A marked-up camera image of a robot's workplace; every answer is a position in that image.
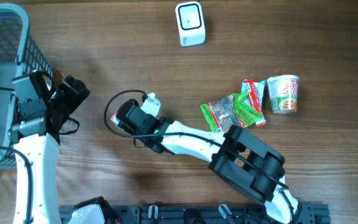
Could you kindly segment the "cup noodles container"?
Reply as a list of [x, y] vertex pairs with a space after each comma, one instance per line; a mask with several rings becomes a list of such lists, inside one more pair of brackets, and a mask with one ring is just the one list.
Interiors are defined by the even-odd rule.
[[268, 93], [272, 112], [290, 114], [297, 111], [299, 77], [279, 75], [267, 79]]

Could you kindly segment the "light blue candy packet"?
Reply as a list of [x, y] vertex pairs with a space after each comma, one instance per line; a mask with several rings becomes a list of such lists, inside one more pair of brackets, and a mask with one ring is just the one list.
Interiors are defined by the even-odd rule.
[[[247, 92], [250, 90], [250, 82], [251, 82], [251, 80], [244, 80], [242, 82], [241, 93], [244, 93], [244, 92]], [[255, 89], [257, 91], [257, 95], [259, 97], [260, 105], [263, 106], [263, 98], [264, 98], [266, 81], [262, 80], [260, 82], [253, 82], [253, 83], [254, 83]]]

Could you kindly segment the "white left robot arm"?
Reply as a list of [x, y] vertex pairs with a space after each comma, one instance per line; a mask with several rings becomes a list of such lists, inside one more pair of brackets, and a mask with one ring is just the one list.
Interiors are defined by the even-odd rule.
[[47, 72], [13, 78], [19, 117], [13, 122], [11, 143], [17, 164], [14, 223], [61, 223], [57, 194], [60, 131], [90, 94], [72, 76], [59, 86], [47, 86]]

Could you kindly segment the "red stick packet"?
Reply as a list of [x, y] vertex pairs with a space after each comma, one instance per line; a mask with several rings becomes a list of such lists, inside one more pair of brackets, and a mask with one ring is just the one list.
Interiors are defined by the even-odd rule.
[[259, 102], [259, 97], [257, 95], [257, 91], [255, 89], [255, 86], [254, 86], [254, 80], [251, 80], [250, 82], [250, 90], [245, 92], [245, 93], [248, 93], [248, 97], [247, 99], [245, 100], [245, 103], [250, 105], [251, 107], [253, 107], [253, 109], [255, 109], [256, 111], [258, 111], [262, 117], [256, 121], [256, 126], [257, 127], [260, 127], [260, 126], [263, 126], [265, 125], [267, 122], [264, 118], [264, 115], [263, 115], [263, 112], [262, 112], [262, 107], [260, 105], [260, 102]]

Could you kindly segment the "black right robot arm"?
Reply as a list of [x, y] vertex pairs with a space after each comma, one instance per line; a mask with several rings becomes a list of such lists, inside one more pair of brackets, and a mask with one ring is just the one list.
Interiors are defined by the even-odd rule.
[[111, 121], [156, 153], [184, 154], [208, 162], [225, 183], [264, 205], [268, 217], [279, 223], [296, 222], [298, 201], [285, 183], [285, 159], [279, 152], [240, 126], [232, 125], [225, 133], [202, 131], [156, 118], [157, 112], [131, 99]]

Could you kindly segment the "green snack bag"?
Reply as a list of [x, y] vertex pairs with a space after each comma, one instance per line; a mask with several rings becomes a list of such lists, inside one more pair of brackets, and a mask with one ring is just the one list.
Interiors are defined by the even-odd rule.
[[246, 128], [262, 118], [262, 113], [246, 103], [249, 94], [233, 93], [220, 100], [200, 105], [212, 132], [227, 132], [232, 125]]

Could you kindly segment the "small red white box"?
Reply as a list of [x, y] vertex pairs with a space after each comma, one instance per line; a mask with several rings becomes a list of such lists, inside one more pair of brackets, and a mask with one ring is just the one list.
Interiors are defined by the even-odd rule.
[[120, 121], [116, 118], [116, 114], [113, 114], [113, 116], [111, 117], [111, 121], [117, 126]]

